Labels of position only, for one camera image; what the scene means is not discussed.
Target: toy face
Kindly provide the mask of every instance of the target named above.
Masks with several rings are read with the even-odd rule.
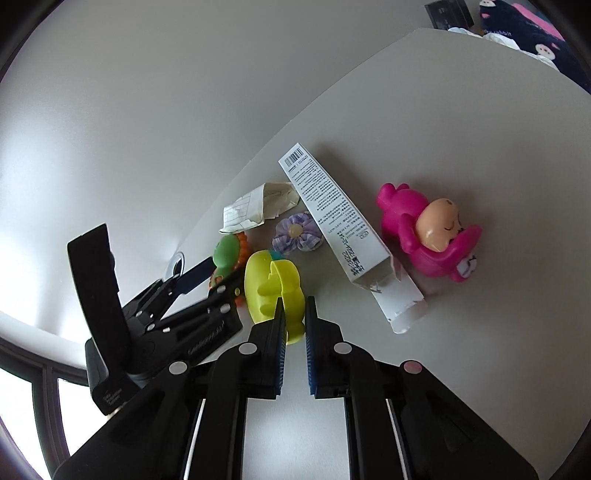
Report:
[[[552,50],[550,50],[550,47],[547,47],[543,43],[538,43],[535,46],[535,50],[536,52],[538,52],[539,55],[542,55],[543,57],[546,57],[549,60],[554,60],[556,58],[556,54]]]
[[[415,230],[425,247],[434,252],[443,252],[464,229],[456,204],[448,199],[438,199],[419,215]]]

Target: purple fabric flower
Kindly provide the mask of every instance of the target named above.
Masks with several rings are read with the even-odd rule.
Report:
[[[275,228],[273,249],[287,254],[296,248],[303,252],[317,249],[323,242],[322,232],[308,213],[296,213],[283,219]]]

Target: crumpled paper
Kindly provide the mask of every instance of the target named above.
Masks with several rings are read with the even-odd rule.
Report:
[[[224,207],[220,233],[250,230],[295,207],[300,195],[288,181],[269,182]]]

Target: white wall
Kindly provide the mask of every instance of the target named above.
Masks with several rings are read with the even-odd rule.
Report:
[[[422,0],[66,0],[0,86],[0,309],[88,332],[66,243],[107,222],[121,299],[236,173]]]

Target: white box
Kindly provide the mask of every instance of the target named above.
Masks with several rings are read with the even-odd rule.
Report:
[[[349,280],[371,290],[396,333],[424,315],[421,291],[358,208],[299,143],[279,164],[300,194]]]

